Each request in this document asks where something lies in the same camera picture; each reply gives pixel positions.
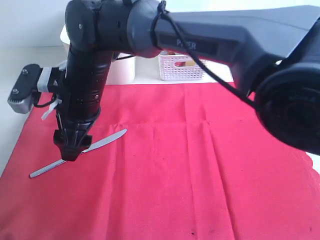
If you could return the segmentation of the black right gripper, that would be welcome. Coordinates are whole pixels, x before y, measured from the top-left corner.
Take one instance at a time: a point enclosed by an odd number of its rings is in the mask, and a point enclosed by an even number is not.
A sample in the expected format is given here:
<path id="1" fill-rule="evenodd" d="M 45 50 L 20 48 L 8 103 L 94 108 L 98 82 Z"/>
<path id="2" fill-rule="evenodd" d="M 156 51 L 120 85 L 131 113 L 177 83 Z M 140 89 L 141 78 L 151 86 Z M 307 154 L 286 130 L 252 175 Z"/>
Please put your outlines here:
<path id="1" fill-rule="evenodd" d="M 57 109 L 66 129 L 93 124 L 100 113 L 100 102 L 112 62 L 110 51 L 69 50 L 65 78 L 62 81 L 61 100 Z M 67 143 L 61 130 L 56 129 L 53 143 L 58 147 L 62 160 L 74 162 L 90 148 L 93 136 L 86 134 L 79 145 Z"/>

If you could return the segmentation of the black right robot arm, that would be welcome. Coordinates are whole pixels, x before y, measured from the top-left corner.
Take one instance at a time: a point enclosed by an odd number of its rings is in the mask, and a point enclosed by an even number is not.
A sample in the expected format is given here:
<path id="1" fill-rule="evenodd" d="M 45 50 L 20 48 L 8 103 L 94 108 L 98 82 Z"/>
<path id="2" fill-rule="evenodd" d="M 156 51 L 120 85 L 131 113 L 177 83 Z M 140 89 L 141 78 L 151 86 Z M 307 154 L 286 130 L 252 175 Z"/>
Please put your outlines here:
<path id="1" fill-rule="evenodd" d="M 320 9 L 169 12 L 164 0 L 72 0 L 65 10 L 70 40 L 59 85 L 54 143 L 74 161 L 88 135 L 115 53 L 153 58 L 161 51 L 227 65 L 224 88 L 252 107 L 263 127 L 296 149 L 320 153 Z"/>

